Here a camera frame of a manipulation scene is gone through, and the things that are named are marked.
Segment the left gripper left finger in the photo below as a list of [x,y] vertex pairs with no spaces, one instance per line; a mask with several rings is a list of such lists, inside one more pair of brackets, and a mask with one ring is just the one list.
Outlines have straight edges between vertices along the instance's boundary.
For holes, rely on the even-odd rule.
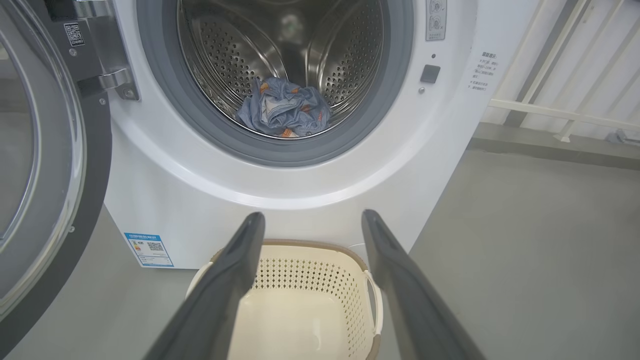
[[147,360],[225,360],[240,301],[254,284],[265,216],[253,212],[204,270],[153,346]]

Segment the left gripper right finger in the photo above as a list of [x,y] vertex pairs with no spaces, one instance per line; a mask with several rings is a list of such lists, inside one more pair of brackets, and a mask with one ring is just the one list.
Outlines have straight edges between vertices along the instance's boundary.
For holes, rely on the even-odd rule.
[[362,212],[370,271],[388,301],[403,360],[483,360],[485,356],[382,216]]

